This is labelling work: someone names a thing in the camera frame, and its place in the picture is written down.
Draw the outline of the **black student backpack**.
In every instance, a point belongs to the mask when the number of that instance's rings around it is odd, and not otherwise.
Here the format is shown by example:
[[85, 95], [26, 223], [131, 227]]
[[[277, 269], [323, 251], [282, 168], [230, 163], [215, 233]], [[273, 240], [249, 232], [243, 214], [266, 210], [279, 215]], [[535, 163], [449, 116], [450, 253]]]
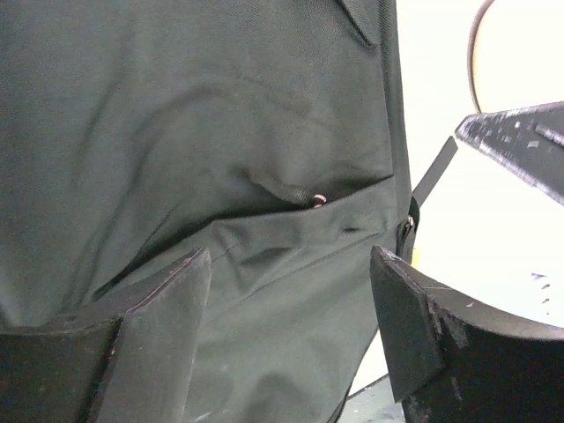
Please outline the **black student backpack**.
[[4, 1], [1, 332], [205, 249], [179, 422], [336, 422], [412, 257], [393, 1]]

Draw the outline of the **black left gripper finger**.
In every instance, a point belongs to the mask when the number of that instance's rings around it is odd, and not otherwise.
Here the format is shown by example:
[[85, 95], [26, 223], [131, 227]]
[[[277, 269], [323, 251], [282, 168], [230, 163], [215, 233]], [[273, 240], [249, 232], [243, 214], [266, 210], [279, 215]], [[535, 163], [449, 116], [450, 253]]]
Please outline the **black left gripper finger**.
[[455, 138], [563, 203], [563, 103], [466, 116]]

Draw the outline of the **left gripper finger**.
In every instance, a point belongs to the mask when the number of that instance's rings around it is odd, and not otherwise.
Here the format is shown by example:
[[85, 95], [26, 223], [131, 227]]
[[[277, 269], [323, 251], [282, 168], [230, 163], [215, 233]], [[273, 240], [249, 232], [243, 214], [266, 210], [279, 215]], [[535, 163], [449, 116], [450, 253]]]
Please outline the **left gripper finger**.
[[2, 421], [181, 421], [210, 282], [196, 249], [72, 314], [3, 329]]
[[408, 422], [561, 422], [563, 330], [512, 315], [381, 247], [370, 277], [393, 396]]

